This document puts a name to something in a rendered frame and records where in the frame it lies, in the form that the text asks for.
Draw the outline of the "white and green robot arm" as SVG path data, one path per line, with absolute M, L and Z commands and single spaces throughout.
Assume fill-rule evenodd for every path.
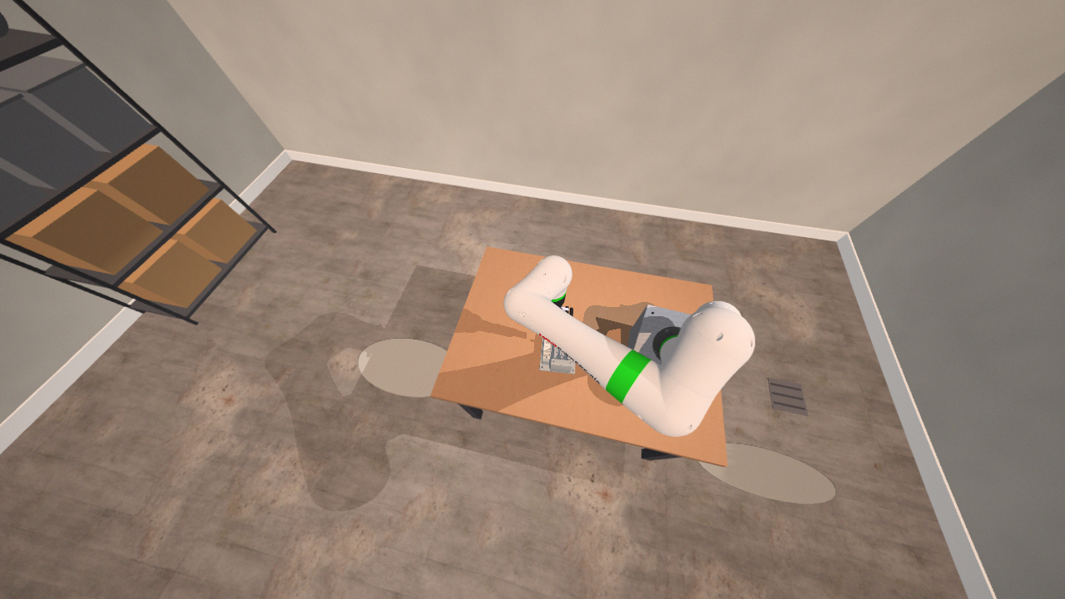
M 671 437 L 697 431 L 716 394 L 755 349 L 754 333 L 741 312 L 726 302 L 708 302 L 681 329 L 658 331 L 653 339 L 655 356 L 662 361 L 658 365 L 560 308 L 572 277 L 569 262 L 547 255 L 508 290 L 503 309 L 581 365 L 653 430 Z

